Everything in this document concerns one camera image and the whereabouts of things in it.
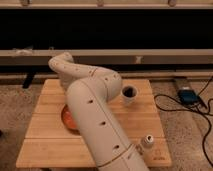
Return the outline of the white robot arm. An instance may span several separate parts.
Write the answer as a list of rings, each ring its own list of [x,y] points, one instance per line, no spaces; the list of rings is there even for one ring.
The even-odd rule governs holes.
[[[122,89],[114,70],[76,64],[69,53],[52,57],[66,103],[99,171],[149,171],[136,146],[120,126],[108,102]]]

